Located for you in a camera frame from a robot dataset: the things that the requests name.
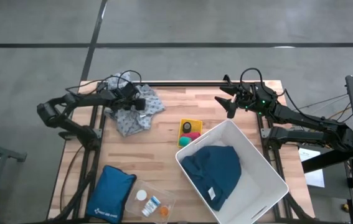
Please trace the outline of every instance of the wooden table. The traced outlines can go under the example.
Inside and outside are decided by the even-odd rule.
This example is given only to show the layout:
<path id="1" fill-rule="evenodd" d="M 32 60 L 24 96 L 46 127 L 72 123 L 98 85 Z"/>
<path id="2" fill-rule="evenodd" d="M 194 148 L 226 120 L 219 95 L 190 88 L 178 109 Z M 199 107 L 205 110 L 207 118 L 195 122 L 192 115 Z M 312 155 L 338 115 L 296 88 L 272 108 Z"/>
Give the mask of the wooden table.
<path id="1" fill-rule="evenodd" d="M 265 83 L 278 93 L 282 92 L 280 81 L 265 81 Z M 87 93 L 95 87 L 96 83 L 81 87 L 80 93 Z M 136 174 L 138 180 L 147 181 L 159 189 L 168 190 L 177 195 L 177 202 L 169 217 L 170 222 L 216 222 L 177 164 L 175 153 L 179 148 L 176 143 L 181 118 L 202 120 L 204 133 L 226 119 L 225 110 L 214 100 L 214 96 L 224 98 L 230 98 L 230 96 L 220 91 L 218 87 L 154 87 L 154 89 L 166 110 L 154 115 L 150 130 L 124 138 L 117 132 L 115 122 L 109 118 L 106 119 L 97 178 L 104 165 L 117 167 L 128 174 Z M 285 98 L 279 97 L 279 102 L 285 105 Z M 72 120 L 82 125 L 89 124 L 91 113 L 92 107 L 77 108 Z M 233 122 L 257 149 L 262 151 L 255 113 L 240 110 L 236 113 Z M 77 140 L 67 141 L 65 144 L 48 218 L 59 214 L 60 190 L 65 173 L 79 147 L 80 143 Z M 83 150 L 78 155 L 68 177 L 63 197 L 64 205 L 77 188 L 82 156 Z M 304 211 L 314 217 L 297 148 L 284 146 L 280 149 L 280 156 L 289 191 Z M 87 190 L 82 198 L 81 217 L 85 213 L 86 201 Z M 123 222 L 143 221 L 141 217 L 131 213 L 124 214 Z M 274 221 L 272 210 L 259 219 L 259 222 L 269 221 Z"/>

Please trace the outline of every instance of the clear plastic container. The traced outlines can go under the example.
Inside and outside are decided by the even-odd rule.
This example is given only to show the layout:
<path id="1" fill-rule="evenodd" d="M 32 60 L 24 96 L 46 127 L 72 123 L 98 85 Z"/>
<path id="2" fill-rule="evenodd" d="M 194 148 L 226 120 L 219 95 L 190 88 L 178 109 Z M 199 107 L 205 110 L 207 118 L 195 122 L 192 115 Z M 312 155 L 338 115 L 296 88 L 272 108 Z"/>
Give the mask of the clear plastic container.
<path id="1" fill-rule="evenodd" d="M 147 193 L 147 197 L 143 201 L 138 200 L 136 197 L 139 190 L 144 190 Z M 145 217 L 142 210 L 152 196 L 155 196 L 161 204 L 157 209 L 155 209 L 155 211 L 153 211 L 152 214 Z M 139 215 L 149 222 L 167 223 L 169 217 L 171 216 L 172 209 L 175 206 L 175 201 L 176 197 L 172 193 L 165 190 L 158 190 L 153 185 L 142 180 L 138 180 L 134 183 L 131 193 L 129 194 L 128 200 L 126 201 L 125 210 L 135 215 Z M 166 207 L 168 209 L 167 215 L 161 215 L 161 207 Z"/>

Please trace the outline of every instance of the yellow box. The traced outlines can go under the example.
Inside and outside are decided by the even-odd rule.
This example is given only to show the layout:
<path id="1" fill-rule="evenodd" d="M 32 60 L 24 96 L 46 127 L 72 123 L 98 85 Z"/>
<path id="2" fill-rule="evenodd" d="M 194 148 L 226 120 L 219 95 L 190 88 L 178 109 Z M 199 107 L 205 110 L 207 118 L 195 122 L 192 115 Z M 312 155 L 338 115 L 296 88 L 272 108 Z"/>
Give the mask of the yellow box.
<path id="1" fill-rule="evenodd" d="M 202 121 L 199 120 L 194 120 L 194 119 L 181 119 L 181 125 L 179 125 L 179 135 L 177 138 L 177 146 L 178 147 L 183 147 L 179 145 L 179 140 L 181 138 L 181 135 L 183 134 L 183 124 L 185 122 L 189 122 L 191 124 L 191 132 L 198 132 L 202 134 Z"/>

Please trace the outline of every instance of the blue pouch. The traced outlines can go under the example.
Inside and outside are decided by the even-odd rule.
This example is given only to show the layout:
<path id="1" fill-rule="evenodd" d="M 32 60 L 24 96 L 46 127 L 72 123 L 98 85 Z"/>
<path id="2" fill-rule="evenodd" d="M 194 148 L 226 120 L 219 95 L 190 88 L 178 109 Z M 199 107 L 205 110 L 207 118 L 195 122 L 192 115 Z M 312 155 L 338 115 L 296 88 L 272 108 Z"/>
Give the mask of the blue pouch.
<path id="1" fill-rule="evenodd" d="M 87 204 L 86 214 L 110 223 L 120 223 L 135 180 L 134 174 L 125 174 L 115 167 L 105 166 Z"/>

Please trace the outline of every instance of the green ball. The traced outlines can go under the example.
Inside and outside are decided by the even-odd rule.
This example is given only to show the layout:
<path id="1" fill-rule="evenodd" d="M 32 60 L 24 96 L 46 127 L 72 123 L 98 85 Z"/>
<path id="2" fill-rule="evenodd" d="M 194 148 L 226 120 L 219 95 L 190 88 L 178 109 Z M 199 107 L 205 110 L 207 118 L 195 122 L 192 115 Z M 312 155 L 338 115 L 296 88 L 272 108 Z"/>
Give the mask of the green ball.
<path id="1" fill-rule="evenodd" d="M 179 145 L 184 147 L 184 146 L 188 145 L 190 142 L 192 142 L 191 138 L 183 136 L 179 140 Z"/>

